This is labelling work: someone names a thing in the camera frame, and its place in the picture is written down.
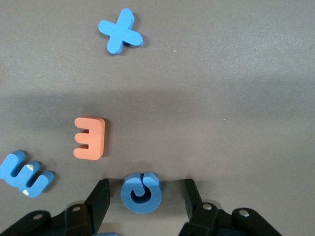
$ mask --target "gray table surface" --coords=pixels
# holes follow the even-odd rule
[[[112,56],[97,25],[124,7],[144,45]],[[228,213],[253,208],[284,236],[314,235],[314,16],[309,0],[1,0],[0,162],[22,149],[56,178],[35,199],[1,180],[0,232],[108,177],[100,232],[175,236],[191,177]],[[107,121],[98,161],[72,154],[80,116]],[[146,171],[163,199],[138,215],[117,179]]]

